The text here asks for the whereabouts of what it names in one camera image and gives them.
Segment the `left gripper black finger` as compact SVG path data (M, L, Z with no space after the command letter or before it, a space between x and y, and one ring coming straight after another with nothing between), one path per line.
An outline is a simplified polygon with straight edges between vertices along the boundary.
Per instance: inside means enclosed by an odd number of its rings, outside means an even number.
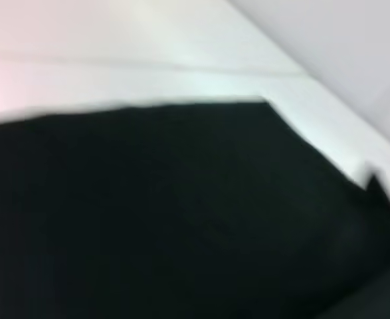
M370 249L381 262L390 265L390 196L379 176L371 174L366 186L367 234Z

